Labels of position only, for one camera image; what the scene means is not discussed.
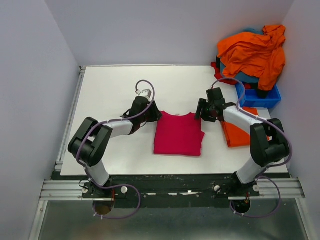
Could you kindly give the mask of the magenta t-shirt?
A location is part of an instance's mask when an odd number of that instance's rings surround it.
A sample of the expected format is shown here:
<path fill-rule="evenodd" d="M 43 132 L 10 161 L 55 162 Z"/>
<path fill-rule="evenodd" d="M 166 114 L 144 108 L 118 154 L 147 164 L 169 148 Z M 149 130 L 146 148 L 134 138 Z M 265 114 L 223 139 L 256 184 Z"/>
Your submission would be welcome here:
<path fill-rule="evenodd" d="M 161 113 L 162 117 L 156 126 L 153 153 L 200 157 L 205 136 L 201 120 L 196 119 L 192 112 L 186 115 Z"/>

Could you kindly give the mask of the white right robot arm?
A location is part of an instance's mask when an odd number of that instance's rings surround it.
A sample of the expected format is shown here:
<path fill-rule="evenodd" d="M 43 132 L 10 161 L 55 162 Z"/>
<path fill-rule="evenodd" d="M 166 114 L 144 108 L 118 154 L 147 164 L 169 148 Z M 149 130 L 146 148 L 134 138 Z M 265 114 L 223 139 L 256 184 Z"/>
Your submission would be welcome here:
<path fill-rule="evenodd" d="M 232 174 L 230 191 L 241 196 L 265 170 L 278 167 L 279 161 L 291 156 L 282 122 L 277 118 L 266 119 L 254 115 L 234 102 L 226 102 L 221 89 L 206 91 L 206 99 L 199 99 L 195 119 L 206 122 L 226 122 L 235 125 L 247 134 L 250 141 L 250 158 Z"/>

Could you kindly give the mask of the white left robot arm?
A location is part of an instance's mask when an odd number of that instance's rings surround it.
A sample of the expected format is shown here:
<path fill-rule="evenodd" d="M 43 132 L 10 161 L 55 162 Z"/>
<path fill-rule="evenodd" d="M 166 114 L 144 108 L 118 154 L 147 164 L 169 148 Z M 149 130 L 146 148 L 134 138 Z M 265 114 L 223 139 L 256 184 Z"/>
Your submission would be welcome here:
<path fill-rule="evenodd" d="M 110 139 L 132 135 L 142 124 L 157 122 L 161 117 L 154 100 L 137 96 L 121 119 L 99 122 L 92 117 L 85 118 L 69 142 L 67 150 L 84 168 L 94 184 L 93 191 L 99 197 L 107 197 L 111 191 L 108 183 L 110 175 L 102 162 Z"/>

